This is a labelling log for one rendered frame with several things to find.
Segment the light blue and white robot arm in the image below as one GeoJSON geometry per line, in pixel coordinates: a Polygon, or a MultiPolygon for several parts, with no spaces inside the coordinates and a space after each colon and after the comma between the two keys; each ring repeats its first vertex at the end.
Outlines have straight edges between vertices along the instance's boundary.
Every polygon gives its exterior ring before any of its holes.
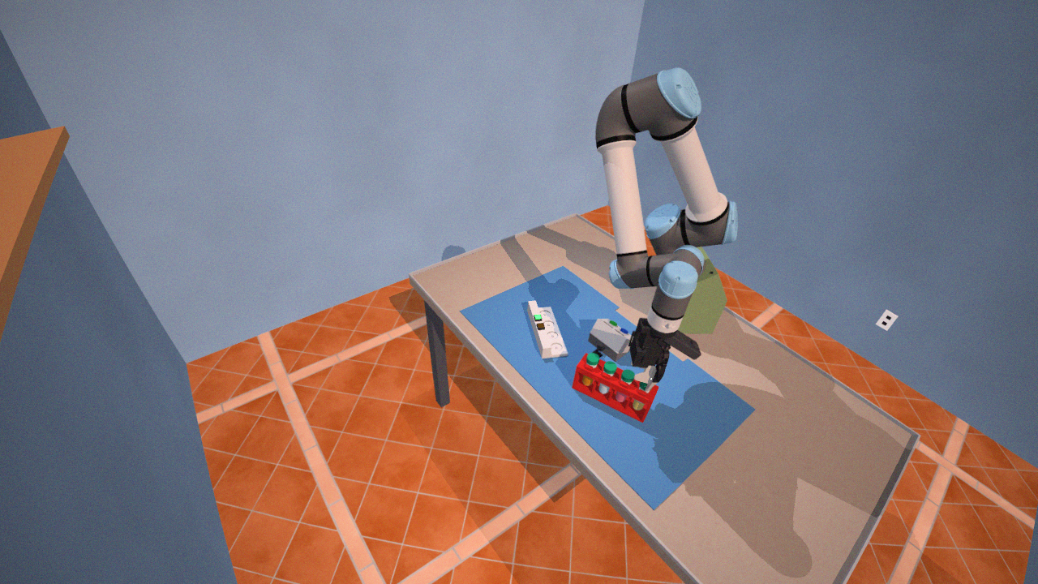
{"type": "MultiPolygon", "coordinates": [[[[609,277],[618,289],[658,285],[646,319],[661,333],[680,327],[698,277],[706,268],[696,247],[733,243],[737,237],[736,202],[727,202],[727,197],[717,192],[698,140],[700,113],[696,83],[688,71],[677,67],[612,90],[602,104],[594,131],[607,176],[618,255],[609,267],[609,277]],[[653,140],[663,143],[687,202],[681,211],[678,204],[663,204],[646,216],[646,237],[656,254],[652,256],[646,254],[633,155],[635,135],[646,130],[653,140]]],[[[701,356],[696,341],[679,330],[663,341],[694,361],[701,356]]]]}

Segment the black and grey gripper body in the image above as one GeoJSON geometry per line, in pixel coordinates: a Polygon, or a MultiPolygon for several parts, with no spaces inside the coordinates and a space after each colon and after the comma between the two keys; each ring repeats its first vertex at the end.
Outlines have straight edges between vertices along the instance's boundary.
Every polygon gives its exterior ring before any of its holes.
{"type": "Polygon", "coordinates": [[[665,363],[668,363],[671,347],[663,339],[675,336],[677,330],[672,333],[661,333],[649,325],[648,319],[639,318],[637,323],[639,332],[635,333],[633,330],[633,335],[630,337],[628,346],[630,346],[631,358],[633,358],[633,367],[648,368],[648,366],[661,365],[663,359],[665,359],[665,363]]]}

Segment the blue flat mat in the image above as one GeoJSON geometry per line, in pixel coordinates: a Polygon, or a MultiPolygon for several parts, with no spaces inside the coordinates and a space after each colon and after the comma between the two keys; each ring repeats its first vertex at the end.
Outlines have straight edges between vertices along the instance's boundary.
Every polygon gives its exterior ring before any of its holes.
{"type": "Polygon", "coordinates": [[[460,313],[654,510],[756,408],[671,352],[644,423],[572,388],[577,364],[596,349],[588,341],[596,319],[613,319],[629,335],[637,330],[616,309],[561,266],[460,313]],[[529,302],[551,307],[568,356],[542,359],[529,302]]]}

